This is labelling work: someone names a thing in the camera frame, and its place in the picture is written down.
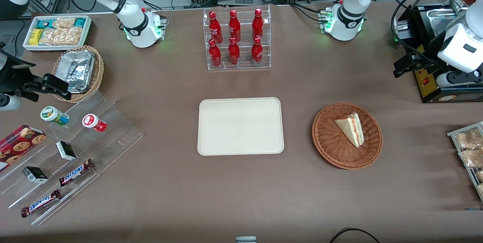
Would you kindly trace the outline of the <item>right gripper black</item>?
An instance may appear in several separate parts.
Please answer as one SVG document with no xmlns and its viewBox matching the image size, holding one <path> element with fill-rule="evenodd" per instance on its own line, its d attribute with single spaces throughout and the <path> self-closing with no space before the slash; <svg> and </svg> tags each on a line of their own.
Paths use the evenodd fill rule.
<svg viewBox="0 0 483 243">
<path fill-rule="evenodd" d="M 24 97 L 31 102 L 38 102 L 39 95 L 35 93 L 42 90 L 42 86 L 47 93 L 58 95 L 64 100 L 71 100 L 71 92 L 68 91 L 69 84 L 53 74 L 45 74 L 42 78 L 31 73 L 30 68 L 35 66 L 33 63 L 25 62 L 7 53 L 0 46 L 1 52 L 1 71 L 0 71 L 0 91 L 2 94 L 16 97 Z"/>
</svg>

